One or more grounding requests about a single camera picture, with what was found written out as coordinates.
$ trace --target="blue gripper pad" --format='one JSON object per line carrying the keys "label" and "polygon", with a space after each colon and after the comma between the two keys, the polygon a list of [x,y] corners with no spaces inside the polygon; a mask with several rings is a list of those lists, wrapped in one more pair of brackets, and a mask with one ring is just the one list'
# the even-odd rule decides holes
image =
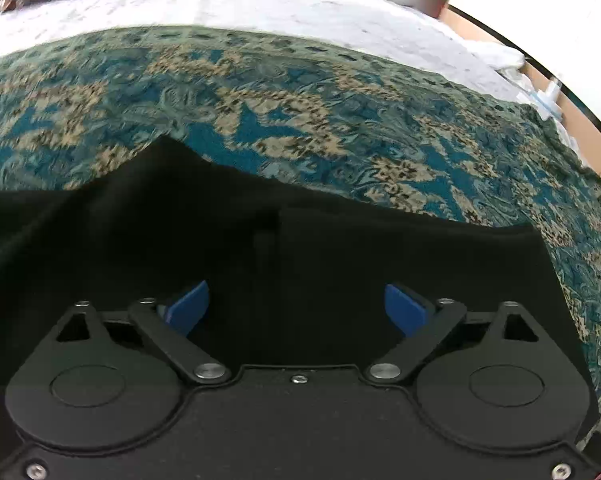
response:
{"label": "blue gripper pad", "polygon": [[186,295],[165,311],[165,323],[181,335],[189,334],[210,304],[210,288],[207,282],[200,282]]}
{"label": "blue gripper pad", "polygon": [[428,312],[429,302],[417,294],[408,294],[404,287],[385,286],[385,313],[405,336],[411,336],[427,323],[433,312]]}

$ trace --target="metal pin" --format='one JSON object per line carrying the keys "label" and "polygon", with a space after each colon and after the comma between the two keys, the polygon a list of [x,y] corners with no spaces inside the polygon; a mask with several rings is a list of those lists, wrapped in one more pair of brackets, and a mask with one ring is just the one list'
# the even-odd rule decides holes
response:
{"label": "metal pin", "polygon": [[370,375],[375,379],[395,379],[401,369],[392,363],[378,363],[370,368]]}
{"label": "metal pin", "polygon": [[551,480],[567,480],[572,474],[568,464],[558,464],[551,472]]}
{"label": "metal pin", "polygon": [[196,367],[194,373],[199,379],[219,379],[225,375],[226,368],[220,363],[205,363]]}
{"label": "metal pin", "polygon": [[32,480],[45,480],[47,478],[47,470],[40,464],[30,464],[25,469],[25,473]]}

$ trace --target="bed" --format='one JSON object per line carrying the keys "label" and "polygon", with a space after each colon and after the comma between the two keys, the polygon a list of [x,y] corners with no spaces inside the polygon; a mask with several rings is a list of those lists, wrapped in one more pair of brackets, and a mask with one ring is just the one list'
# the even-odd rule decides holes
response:
{"label": "bed", "polygon": [[518,93],[384,0],[56,0],[0,16],[0,190],[75,188],[167,134],[364,202],[530,221],[601,407],[601,180]]}

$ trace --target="green floral bedspread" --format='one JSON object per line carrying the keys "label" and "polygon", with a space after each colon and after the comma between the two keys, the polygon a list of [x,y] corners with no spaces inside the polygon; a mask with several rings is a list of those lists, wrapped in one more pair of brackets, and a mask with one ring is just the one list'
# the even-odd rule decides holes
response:
{"label": "green floral bedspread", "polygon": [[240,170],[542,231],[601,402],[601,181],[551,122],[315,41],[109,30],[0,59],[0,189],[71,189],[169,134]]}

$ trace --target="black fabric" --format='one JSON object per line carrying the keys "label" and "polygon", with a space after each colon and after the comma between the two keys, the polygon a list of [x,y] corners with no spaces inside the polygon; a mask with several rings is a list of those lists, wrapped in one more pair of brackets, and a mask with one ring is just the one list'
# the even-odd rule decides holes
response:
{"label": "black fabric", "polygon": [[74,191],[0,193],[0,458],[18,440],[2,394],[76,300],[120,310],[206,279],[190,334],[241,364],[365,366],[401,339],[386,283],[470,310],[524,304],[596,397],[545,245],[530,225],[485,228],[367,205],[241,173],[162,137]]}

